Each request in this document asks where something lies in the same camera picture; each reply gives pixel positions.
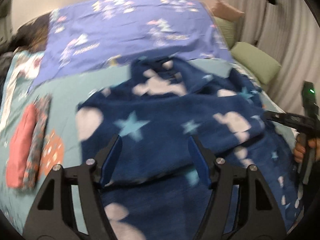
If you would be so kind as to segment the person right hand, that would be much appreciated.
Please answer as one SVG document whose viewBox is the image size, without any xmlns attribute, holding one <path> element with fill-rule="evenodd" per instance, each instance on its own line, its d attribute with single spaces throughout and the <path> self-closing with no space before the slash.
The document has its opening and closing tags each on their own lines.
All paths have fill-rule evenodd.
<svg viewBox="0 0 320 240">
<path fill-rule="evenodd" d="M 316 139 L 310 139 L 308 141 L 308 145 L 310 148 L 314 148 L 316 155 L 315 155 L 315 161 L 319 161 L 320 160 L 320 139 L 316 138 Z M 296 144 L 295 144 L 295 148 L 293 149 L 293 155 L 294 155 L 294 159 L 297 163 L 301 163 L 304 159 L 304 155 L 306 153 L 306 148 L 305 146 L 302 144 L 302 137 L 300 135 L 298 135 L 296 137 Z"/>
</svg>

